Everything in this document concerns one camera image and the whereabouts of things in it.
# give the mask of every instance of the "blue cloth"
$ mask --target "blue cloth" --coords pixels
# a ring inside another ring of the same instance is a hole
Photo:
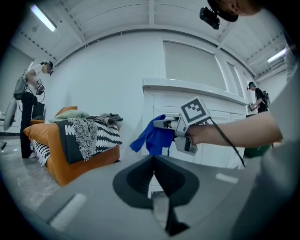
[[[163,148],[169,148],[169,155],[170,146],[173,140],[173,131],[153,126],[154,121],[164,119],[165,115],[161,115],[153,119],[142,134],[132,144],[130,144],[130,148],[133,151],[138,152],[146,142],[146,148],[150,155],[162,155]]]

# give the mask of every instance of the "concrete floor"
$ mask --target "concrete floor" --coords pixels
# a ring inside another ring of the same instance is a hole
[[[0,137],[0,140],[7,142],[5,149],[0,150],[3,180],[15,201],[35,210],[60,186],[36,158],[21,157],[18,137]]]

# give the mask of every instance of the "black camera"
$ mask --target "black camera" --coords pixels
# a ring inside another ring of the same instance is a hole
[[[217,17],[217,14],[213,11],[210,11],[207,7],[203,7],[200,10],[200,18],[205,21],[213,29],[218,30],[220,26],[220,19]]]

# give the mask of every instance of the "white ceiling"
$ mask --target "white ceiling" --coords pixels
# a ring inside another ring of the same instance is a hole
[[[220,19],[219,30],[199,18],[206,0],[53,0],[39,7],[56,24],[51,32],[32,12],[16,35],[29,39],[60,61],[90,41],[132,29],[176,29],[223,48],[257,76],[270,71],[266,61],[282,50],[284,35],[262,11],[235,23]]]

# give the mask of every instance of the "orange cushion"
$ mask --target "orange cushion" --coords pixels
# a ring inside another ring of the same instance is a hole
[[[55,115],[60,115],[66,111],[69,111],[69,110],[77,110],[77,107],[73,106],[73,107],[63,107],[62,109],[60,109],[60,111]]]
[[[48,143],[48,128],[51,124],[34,124],[24,129],[24,133],[29,138],[38,141],[39,143],[49,146]]]

